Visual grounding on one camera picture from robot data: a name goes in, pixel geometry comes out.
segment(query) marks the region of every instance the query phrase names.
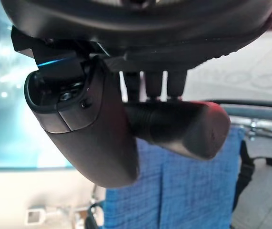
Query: blue fabric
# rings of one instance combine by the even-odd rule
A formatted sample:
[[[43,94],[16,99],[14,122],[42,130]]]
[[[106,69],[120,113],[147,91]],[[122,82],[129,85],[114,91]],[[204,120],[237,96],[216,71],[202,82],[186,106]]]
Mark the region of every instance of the blue fabric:
[[[222,150],[206,162],[138,140],[139,180],[107,190],[104,228],[229,228],[243,138],[241,129],[231,128]]]

